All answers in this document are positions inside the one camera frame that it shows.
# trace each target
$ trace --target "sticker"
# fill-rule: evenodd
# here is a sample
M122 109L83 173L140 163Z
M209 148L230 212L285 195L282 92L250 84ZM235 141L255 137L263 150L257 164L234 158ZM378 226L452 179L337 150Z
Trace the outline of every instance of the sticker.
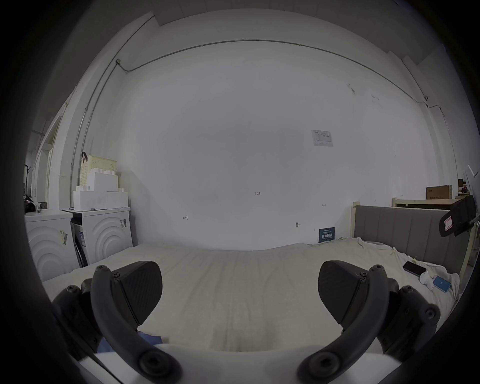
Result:
M85 245L85 236L84 236L84 233L81 232L81 231L79 231L78 234L80 235L80 243L82 243L82 245L83 245L84 247L86 247L86 245Z
M333 147L332 134L327 131L312 131L313 145L323 147Z
M445 220L445 230L448 231L452 227L453 227L453 222L452 222L452 217L450 216L447 220Z
M335 240L335 227L321 229L318 242L323 243L331 240Z
M60 243L61 244L67 245L67 237L68 237L68 233L60 231Z

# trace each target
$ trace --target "cardboard box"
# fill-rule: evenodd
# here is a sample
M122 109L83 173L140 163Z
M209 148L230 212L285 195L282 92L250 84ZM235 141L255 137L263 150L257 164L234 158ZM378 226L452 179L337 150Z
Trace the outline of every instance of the cardboard box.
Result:
M452 186L427 187L427 200L448 200L452 198Z

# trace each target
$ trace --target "cabinet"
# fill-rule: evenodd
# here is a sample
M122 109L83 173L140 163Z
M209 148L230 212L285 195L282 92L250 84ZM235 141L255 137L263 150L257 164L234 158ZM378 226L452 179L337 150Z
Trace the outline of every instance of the cabinet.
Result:
M88 265L132 246L130 208L72 211L72 227Z
M25 214L28 245L42 281L79 268L73 246L71 213L46 209Z

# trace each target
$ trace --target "mattress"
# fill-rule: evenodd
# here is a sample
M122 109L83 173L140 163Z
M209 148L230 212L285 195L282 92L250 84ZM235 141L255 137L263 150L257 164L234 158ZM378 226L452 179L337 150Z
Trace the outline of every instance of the mattress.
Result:
M44 282L53 300L68 285L80 286L97 265L111 270L149 260L163 278L159 304L139 330L171 344L200 350L263 351L325 346L340 336L318 294L322 263L342 260L369 269L385 267L400 287L411 285L441 310L437 329L447 319L459 288L457 274L439 265L416 262L452 283L448 293L432 292L402 266L412 259L383 244L346 238L322 244L294 244L265 251L207 251L165 244L142 244L85 268ZM369 349L382 353L375 341Z

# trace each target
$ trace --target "upholstered headboard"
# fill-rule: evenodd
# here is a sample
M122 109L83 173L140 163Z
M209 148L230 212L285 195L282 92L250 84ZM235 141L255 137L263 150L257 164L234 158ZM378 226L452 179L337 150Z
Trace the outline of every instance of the upholstered headboard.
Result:
M441 237L438 226L446 212L354 205L351 236L387 244L417 260L443 265L448 273L458 273L461 279L475 231L472 229L457 237Z

